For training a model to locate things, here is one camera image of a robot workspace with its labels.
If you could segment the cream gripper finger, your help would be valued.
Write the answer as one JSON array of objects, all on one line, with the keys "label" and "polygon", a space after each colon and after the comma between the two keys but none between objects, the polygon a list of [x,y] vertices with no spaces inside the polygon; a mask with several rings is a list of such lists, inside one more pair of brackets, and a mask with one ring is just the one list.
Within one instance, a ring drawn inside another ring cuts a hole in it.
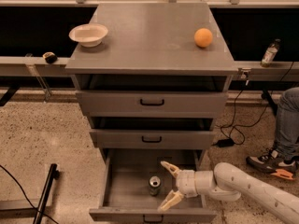
[{"label": "cream gripper finger", "polygon": [[161,165],[165,168],[174,178],[178,177],[181,170],[174,164],[167,161],[161,161]]},{"label": "cream gripper finger", "polygon": [[184,198],[184,195],[180,193],[179,191],[173,191],[171,190],[165,199],[162,201],[160,206],[158,207],[159,212],[164,212],[170,209],[172,206],[180,203]]}]

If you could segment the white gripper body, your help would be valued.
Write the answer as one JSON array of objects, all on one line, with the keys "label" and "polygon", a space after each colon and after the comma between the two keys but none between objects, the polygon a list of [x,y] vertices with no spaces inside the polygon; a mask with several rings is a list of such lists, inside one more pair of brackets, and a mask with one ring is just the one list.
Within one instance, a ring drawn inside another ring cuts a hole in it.
[{"label": "white gripper body", "polygon": [[178,191],[185,197],[191,198],[198,195],[195,186],[195,171],[183,170],[178,173],[176,178]]}]

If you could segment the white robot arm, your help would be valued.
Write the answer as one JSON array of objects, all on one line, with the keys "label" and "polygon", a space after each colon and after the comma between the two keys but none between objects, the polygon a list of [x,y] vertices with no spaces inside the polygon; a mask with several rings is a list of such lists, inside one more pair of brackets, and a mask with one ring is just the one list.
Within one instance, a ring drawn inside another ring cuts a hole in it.
[{"label": "white robot arm", "polygon": [[234,202],[242,194],[249,196],[285,224],[299,224],[299,198],[271,186],[227,162],[213,171],[181,170],[162,161],[161,165],[176,179],[177,191],[171,190],[158,210],[165,212],[184,198],[207,195],[218,201]]}]

